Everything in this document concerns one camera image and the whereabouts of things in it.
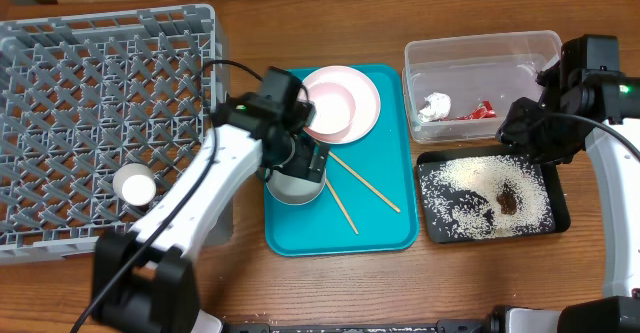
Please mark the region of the small pink bowl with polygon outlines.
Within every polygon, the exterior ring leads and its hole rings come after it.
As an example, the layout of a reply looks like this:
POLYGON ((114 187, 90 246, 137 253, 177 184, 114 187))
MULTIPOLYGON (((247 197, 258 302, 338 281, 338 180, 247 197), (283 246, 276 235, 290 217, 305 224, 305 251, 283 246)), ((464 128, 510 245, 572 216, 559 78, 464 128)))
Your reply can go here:
POLYGON ((316 113, 308 129, 312 133, 330 135, 345 130, 355 115, 351 92, 337 83, 324 82, 309 89, 316 113))

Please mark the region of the red snack wrapper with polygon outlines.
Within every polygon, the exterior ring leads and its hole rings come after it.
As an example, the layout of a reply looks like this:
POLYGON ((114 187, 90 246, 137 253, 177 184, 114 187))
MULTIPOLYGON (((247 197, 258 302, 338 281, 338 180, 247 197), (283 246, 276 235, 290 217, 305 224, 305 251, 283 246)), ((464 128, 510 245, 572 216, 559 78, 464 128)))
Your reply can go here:
POLYGON ((471 113, 457 117, 457 120, 477 120, 496 118, 497 115, 489 101, 482 101, 471 113))

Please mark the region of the white tissue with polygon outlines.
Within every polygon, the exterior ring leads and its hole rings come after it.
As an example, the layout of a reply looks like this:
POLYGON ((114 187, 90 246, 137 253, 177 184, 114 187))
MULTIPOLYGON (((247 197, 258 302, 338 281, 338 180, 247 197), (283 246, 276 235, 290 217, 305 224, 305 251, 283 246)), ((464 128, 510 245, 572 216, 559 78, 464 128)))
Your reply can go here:
POLYGON ((425 106, 418 112, 418 121, 427 123, 448 117, 451 109, 451 98, 444 93, 434 92, 425 98, 425 106))

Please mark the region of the white paper cup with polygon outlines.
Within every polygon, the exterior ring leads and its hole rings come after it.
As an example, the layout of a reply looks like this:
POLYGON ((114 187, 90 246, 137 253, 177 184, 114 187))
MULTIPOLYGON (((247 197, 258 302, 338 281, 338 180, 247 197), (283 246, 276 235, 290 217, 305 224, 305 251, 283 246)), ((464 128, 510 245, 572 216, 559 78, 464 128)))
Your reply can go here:
POLYGON ((119 168, 112 185, 116 196, 133 206, 147 205, 156 196, 154 175, 143 164, 130 163, 119 168))

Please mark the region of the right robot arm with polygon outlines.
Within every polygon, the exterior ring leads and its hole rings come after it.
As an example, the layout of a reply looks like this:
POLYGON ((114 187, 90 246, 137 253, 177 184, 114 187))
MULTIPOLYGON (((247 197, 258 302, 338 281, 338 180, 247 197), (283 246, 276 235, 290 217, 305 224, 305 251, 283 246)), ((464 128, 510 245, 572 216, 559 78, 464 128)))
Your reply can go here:
POLYGON ((636 332, 639 329, 639 81, 605 67, 539 76, 539 101, 515 101, 497 132, 535 163, 568 163, 586 151, 605 233, 603 296, 561 311, 501 308, 500 332, 636 332))

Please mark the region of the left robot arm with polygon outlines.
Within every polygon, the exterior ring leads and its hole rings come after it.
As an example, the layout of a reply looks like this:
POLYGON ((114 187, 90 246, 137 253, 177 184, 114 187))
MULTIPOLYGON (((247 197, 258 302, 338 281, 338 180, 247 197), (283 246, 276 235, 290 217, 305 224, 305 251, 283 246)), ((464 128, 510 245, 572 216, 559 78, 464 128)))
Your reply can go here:
POLYGON ((247 93, 212 114, 196 157, 150 212, 126 233, 105 233, 94 256, 87 318, 121 332, 220 332, 200 307, 194 264, 237 190, 259 170, 290 205, 324 189, 328 148, 306 135, 315 107, 303 89, 247 93))

